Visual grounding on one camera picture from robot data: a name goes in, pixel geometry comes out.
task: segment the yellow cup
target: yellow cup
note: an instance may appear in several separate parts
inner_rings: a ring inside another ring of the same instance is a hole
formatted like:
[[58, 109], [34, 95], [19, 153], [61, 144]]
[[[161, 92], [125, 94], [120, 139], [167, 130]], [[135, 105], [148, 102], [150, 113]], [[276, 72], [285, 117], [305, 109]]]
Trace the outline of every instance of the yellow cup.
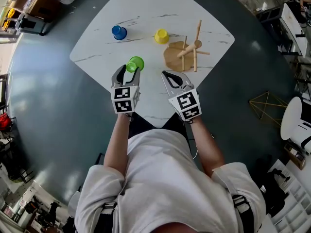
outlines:
[[169, 41], [169, 34], [165, 29], [159, 29], [155, 34], [155, 41], [160, 44], [165, 44]]

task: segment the green cup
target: green cup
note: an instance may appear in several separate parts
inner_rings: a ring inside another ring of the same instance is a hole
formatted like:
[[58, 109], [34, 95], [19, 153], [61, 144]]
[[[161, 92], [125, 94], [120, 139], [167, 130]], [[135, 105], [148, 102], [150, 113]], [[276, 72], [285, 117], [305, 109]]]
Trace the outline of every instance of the green cup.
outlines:
[[126, 70], [128, 72], [135, 72], [136, 68], [139, 67], [142, 71], [144, 69], [145, 63], [142, 58], [135, 56], [130, 59], [130, 61], [126, 64]]

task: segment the blue cup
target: blue cup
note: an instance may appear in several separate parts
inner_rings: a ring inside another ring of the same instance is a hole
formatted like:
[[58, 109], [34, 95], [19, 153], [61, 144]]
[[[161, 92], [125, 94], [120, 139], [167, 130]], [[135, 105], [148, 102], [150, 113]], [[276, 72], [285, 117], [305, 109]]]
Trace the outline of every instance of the blue cup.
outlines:
[[113, 33], [113, 37], [119, 41], [126, 38], [126, 35], [127, 35], [126, 29], [118, 25], [113, 26], [113, 28], [111, 29], [111, 32]]

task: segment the gold wire frame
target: gold wire frame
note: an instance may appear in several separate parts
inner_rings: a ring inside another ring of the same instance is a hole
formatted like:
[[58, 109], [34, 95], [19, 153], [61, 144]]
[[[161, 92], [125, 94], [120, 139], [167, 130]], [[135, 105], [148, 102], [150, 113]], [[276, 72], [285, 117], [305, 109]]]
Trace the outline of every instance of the gold wire frame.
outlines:
[[[263, 96], [267, 96], [266, 97], [266, 102], [259, 102], [259, 101], [256, 101], [258, 100], [259, 98], [263, 97]], [[277, 103], [268, 103], [268, 99], [269, 99], [269, 96], [270, 97], [273, 97], [274, 99], [276, 99], [278, 101], [279, 104]], [[270, 116], [267, 112], [266, 112], [266, 107], [267, 105], [269, 106], [277, 106], [277, 107], [283, 107], [284, 109], [287, 107], [288, 103], [283, 101], [282, 99], [278, 98], [277, 96], [273, 95], [272, 93], [270, 93], [269, 91], [265, 92], [264, 94], [261, 94], [260, 96], [258, 97], [255, 97], [254, 99], [251, 99], [248, 101], [248, 103], [250, 104], [251, 108], [255, 111], [256, 115], [258, 116], [258, 118], [260, 120], [262, 120], [263, 116], [266, 115], [267, 117], [269, 117], [274, 123], [276, 123], [276, 125], [278, 127], [281, 127], [281, 122], [282, 122], [282, 119], [279, 119], [279, 118], [273, 118], [272, 116]], [[259, 104], [264, 104], [264, 108], [263, 110], [260, 109], [257, 105]]]

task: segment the plastic cup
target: plastic cup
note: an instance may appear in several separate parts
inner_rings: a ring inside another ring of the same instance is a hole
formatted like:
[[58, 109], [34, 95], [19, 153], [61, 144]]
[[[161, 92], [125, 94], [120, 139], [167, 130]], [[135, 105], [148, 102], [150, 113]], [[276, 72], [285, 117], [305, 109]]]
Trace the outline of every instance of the plastic cup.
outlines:
[[126, 35], [127, 35], [127, 30], [123, 27], [118, 26], [118, 25], [113, 26], [113, 28], [111, 29], [111, 32], [113, 34], [113, 37], [119, 41], [126, 38]]
[[130, 61], [126, 64], [126, 70], [129, 72], [135, 72], [136, 68], [139, 67], [142, 71], [144, 69], [145, 63], [142, 58], [135, 56], [130, 59]]
[[160, 44], [165, 44], [169, 41], [169, 34], [165, 29], [159, 29], [155, 34], [155, 41]]

